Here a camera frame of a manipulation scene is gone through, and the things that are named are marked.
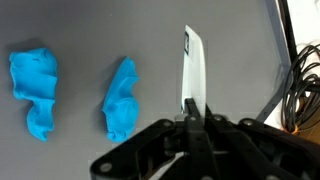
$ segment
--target gray table surface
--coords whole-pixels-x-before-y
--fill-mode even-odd
[[[203,39],[207,101],[237,122],[256,117],[279,85],[280,56],[262,0],[0,0],[0,179],[87,180],[116,144],[102,101],[125,56],[136,63],[135,133],[180,112],[184,27]],[[11,51],[48,47],[57,58],[55,130],[43,143],[12,95]]]

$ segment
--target black cable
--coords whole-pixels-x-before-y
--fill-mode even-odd
[[[281,111],[281,125],[289,133],[306,131],[312,129],[320,122],[320,118],[307,128],[301,128],[320,108],[320,77],[317,74],[310,73],[316,67],[320,67],[320,62],[313,62],[306,65],[307,58],[315,53],[320,58],[320,44],[305,47],[293,60],[290,71],[285,81],[283,91],[283,102]],[[289,87],[289,80],[292,77],[292,86]],[[296,103],[305,99],[304,106],[296,112]]]

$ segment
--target cable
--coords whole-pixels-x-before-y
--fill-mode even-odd
[[[281,125],[289,133],[310,130],[320,122],[319,119],[311,126],[302,128],[320,108],[320,77],[310,72],[312,69],[320,67],[320,61],[306,66],[307,58],[311,54],[315,53],[320,58],[319,46],[320,44],[305,47],[293,60],[286,77],[281,110]],[[293,81],[290,89],[289,80]],[[306,91],[310,91],[308,97],[306,96]],[[305,103],[296,112],[296,104],[302,98],[305,100]]]

